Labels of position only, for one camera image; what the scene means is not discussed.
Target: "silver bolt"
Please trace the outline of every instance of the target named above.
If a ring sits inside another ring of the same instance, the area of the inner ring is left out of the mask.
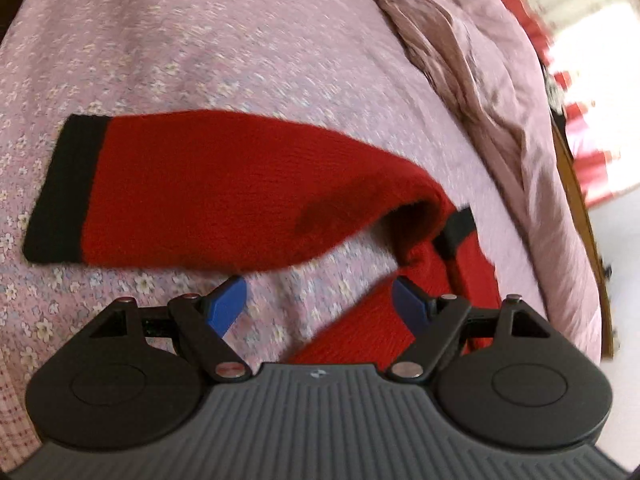
[[[418,363],[402,361],[391,367],[391,373],[396,377],[402,377],[403,379],[415,379],[424,373],[424,368],[422,368]]]
[[[238,379],[246,375],[246,368],[242,363],[229,361],[216,365],[216,375],[225,379]]]

